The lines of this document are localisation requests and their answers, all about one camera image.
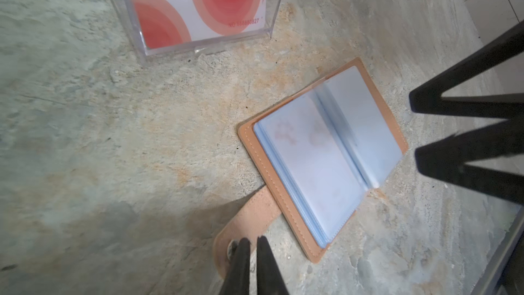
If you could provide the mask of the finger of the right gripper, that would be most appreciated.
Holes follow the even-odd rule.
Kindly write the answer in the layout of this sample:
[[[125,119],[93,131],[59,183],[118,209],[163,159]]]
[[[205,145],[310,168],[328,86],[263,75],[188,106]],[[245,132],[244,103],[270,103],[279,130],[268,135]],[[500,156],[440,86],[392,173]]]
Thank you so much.
[[[441,116],[511,119],[523,115],[523,94],[493,96],[443,97],[442,94],[461,83],[523,53],[523,23],[483,46],[474,54],[453,65],[409,93],[415,113]]]
[[[523,154],[522,116],[418,147],[414,157],[426,177],[522,205],[522,175],[470,164],[519,154]]]

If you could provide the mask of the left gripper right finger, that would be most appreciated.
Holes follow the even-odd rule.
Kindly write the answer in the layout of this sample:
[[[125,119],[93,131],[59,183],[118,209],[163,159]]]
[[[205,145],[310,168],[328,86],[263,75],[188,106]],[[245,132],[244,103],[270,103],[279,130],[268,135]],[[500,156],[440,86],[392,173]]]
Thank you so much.
[[[257,239],[257,294],[289,295],[270,244],[265,236]]]

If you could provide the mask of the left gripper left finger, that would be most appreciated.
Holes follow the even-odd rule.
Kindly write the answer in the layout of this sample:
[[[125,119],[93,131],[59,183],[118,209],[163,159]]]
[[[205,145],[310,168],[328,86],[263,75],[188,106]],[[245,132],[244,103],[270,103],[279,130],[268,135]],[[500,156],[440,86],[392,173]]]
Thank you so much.
[[[219,295],[249,294],[251,243],[247,238],[232,240],[227,249],[229,268]]]

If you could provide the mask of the pink leather card wallet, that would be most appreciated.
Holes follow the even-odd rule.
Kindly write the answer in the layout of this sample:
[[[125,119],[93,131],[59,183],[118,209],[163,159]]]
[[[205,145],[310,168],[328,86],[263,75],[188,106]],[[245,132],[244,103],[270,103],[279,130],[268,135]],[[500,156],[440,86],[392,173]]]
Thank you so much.
[[[215,238],[222,277],[233,243],[255,244],[279,216],[305,256],[320,262],[365,195],[384,185],[409,148],[358,58],[240,124],[237,133],[265,184]]]

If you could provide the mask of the clear acrylic card holder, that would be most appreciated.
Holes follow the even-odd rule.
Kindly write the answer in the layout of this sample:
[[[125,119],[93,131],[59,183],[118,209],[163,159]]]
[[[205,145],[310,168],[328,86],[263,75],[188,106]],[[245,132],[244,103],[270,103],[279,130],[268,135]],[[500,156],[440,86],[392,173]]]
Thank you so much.
[[[272,36],[281,0],[111,0],[142,60]]]

